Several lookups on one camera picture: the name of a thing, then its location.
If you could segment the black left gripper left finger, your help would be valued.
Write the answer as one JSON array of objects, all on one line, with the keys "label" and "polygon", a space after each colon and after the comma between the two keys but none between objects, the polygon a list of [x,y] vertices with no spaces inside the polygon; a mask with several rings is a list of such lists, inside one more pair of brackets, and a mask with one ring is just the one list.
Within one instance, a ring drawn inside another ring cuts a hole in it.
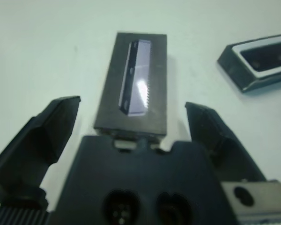
[{"label": "black left gripper left finger", "polygon": [[32,117],[0,154],[0,204],[46,206],[40,184],[74,128],[81,98],[61,97]]}]

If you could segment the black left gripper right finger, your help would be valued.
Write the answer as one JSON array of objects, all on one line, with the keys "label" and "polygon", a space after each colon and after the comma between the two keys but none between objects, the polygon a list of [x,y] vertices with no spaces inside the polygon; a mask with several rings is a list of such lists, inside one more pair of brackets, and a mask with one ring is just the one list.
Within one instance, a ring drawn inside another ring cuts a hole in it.
[{"label": "black left gripper right finger", "polygon": [[221,181],[266,181],[248,151],[212,108],[191,102],[185,104],[193,141],[204,146]]}]

